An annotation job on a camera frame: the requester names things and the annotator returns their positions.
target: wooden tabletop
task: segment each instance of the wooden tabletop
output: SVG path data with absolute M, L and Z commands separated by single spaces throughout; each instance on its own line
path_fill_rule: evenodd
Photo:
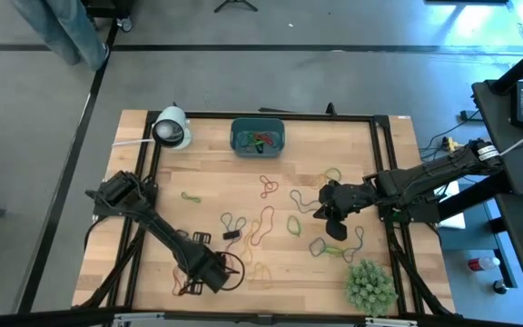
M 140 139 L 146 115 L 144 110 L 124 110 L 115 141 Z M 392 116 L 390 121 L 399 167 L 419 164 L 410 118 Z M 222 239 L 222 234 L 226 232 L 220 220 L 222 213 L 231 213 L 234 223 L 238 217 L 245 217 L 244 234 L 251 229 L 254 220 L 261 219 L 260 232 L 254 235 L 253 242 L 257 243 L 262 233 L 271 231 L 262 237 L 259 245 L 251 246 L 252 256 L 244 252 L 244 238 L 230 248 L 230 252 L 249 263 L 246 265 L 245 281 L 233 292 L 213 294 L 205 287 L 201 296 L 174 296 L 172 270 L 176 266 L 175 260 L 164 245 L 147 233 L 134 309 L 363 314 L 345 300 L 343 280 L 348 264 L 340 257 L 326 253 L 313 257 L 308 247 L 318 237 L 340 248 L 357 246 L 359 240 L 351 231 L 356 226 L 362 226 L 363 246 L 354 255 L 353 262 L 372 259 L 392 275 L 384 226 L 378 219 L 376 208 L 351 214 L 345 221 L 349 237 L 344 242 L 338 242 L 325 233 L 323 220 L 312 218 L 313 212 L 298 211 L 290 192 L 299 190 L 304 202 L 315 200 L 320 187 L 318 176 L 331 167 L 341 171 L 343 183 L 361 183 L 363 175 L 374 173 L 368 124 L 284 121 L 286 145 L 281 156 L 275 160 L 257 160 L 235 156 L 229 145 L 231 123 L 229 119 L 193 119 L 190 125 L 192 144 L 181 151 L 163 149 L 156 180 L 160 186 L 156 210 L 176 229 L 189 233 L 210 233 L 210 248 L 214 251 L 224 251 L 228 243 Z M 381 131 L 380 143 L 385 168 L 388 168 Z M 109 178 L 120 170 L 132 172 L 138 151 L 138 144 L 114 147 L 105 177 Z M 144 169 L 146 172 L 152 152 L 150 146 Z M 260 175 L 279 184 L 278 190 L 269 193 L 265 199 L 260 197 L 263 191 Z M 183 200 L 182 192 L 201 197 L 201 203 Z M 274 208 L 273 217 L 271 209 L 266 209 L 260 217 L 266 206 Z M 300 237 L 287 231 L 286 223 L 290 215 L 295 215 L 301 222 Z M 87 300 L 112 269 L 122 225 L 122 217 L 111 217 L 92 232 L 73 304 Z M 410 230 L 419 274 L 441 303 L 454 310 L 437 235 L 424 224 L 414 223 Z M 410 284 L 404 271 L 402 278 L 408 309 L 413 312 Z M 128 271 L 123 275 L 118 303 L 123 302 L 127 280 Z M 388 312 L 389 315 L 397 313 L 396 305 Z

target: tripod leg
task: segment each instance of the tripod leg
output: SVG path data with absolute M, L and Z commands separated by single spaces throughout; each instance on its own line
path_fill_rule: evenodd
M 242 0 L 241 2 L 249 6 L 254 12 L 258 11 L 258 8 L 256 8 L 255 5 L 250 4 L 247 0 Z
M 229 4 L 230 2 L 232 2 L 232 0 L 225 0 L 225 1 L 223 1 L 223 3 L 220 4 L 217 8 L 215 8 L 215 10 L 213 10 L 213 12 L 215 14 L 219 13 L 219 11 L 222 10 L 222 8 L 224 8 L 225 5 Z

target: white bottle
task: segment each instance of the white bottle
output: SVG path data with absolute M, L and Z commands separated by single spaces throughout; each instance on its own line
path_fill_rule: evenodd
M 494 269 L 499 267 L 499 259 L 498 258 L 488 258 L 488 257 L 482 257 L 482 258 L 475 258 L 470 259 L 468 261 L 469 268 L 474 272 Z

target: gray floor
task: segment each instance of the gray floor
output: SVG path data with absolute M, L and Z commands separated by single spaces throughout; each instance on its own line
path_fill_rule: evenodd
M 258 0 L 257 14 L 231 6 L 215 15 L 216 3 L 137 1 L 135 27 L 130 34 L 119 33 L 116 43 L 523 45 L 517 16 L 501 5 Z M 8 2 L 0 1 L 0 22 L 5 22 L 0 43 L 40 42 Z M 107 28 L 99 33 L 104 37 Z M 113 53 L 35 309 L 70 305 L 92 210 L 84 190 L 96 187 L 104 175 L 121 110 L 158 110 L 175 101 L 186 110 L 253 111 L 266 106 L 318 113 L 334 102 L 341 113 L 411 115 L 423 145 L 456 124 L 459 111 L 474 109 L 469 99 L 472 83 L 499 77 L 518 59 L 404 53 Z M 0 314 L 13 310 L 93 76 L 83 65 L 64 66 L 51 53 L 0 53 L 0 205 L 8 209 L 0 219 Z M 487 132 L 481 124 L 466 124 L 449 135 L 466 142 Z M 458 312 L 523 322 L 519 311 L 510 310 L 518 299 L 523 306 L 523 282 L 506 296 L 487 292 L 494 276 L 470 275 L 464 269 L 464 259 L 473 255 L 446 253 Z

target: person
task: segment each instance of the person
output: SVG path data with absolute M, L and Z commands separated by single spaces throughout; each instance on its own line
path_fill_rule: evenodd
M 83 58 L 100 69 L 110 50 L 100 41 L 80 0 L 13 0 L 15 9 L 45 44 L 69 65 Z

